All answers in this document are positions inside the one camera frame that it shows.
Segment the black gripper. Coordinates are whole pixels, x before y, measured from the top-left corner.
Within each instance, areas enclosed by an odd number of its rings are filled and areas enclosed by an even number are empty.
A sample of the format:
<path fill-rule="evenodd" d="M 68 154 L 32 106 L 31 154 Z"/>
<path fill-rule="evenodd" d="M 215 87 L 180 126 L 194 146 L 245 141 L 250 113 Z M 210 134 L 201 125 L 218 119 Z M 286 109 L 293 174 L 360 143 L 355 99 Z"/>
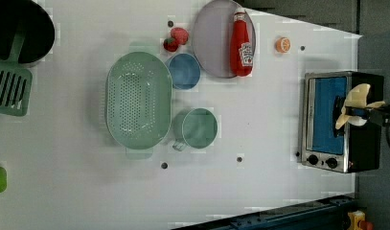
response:
<path fill-rule="evenodd" d="M 351 116 L 370 116 L 369 121 L 380 127 L 390 126 L 390 107 L 355 108 L 347 107 L 346 114 Z"/>

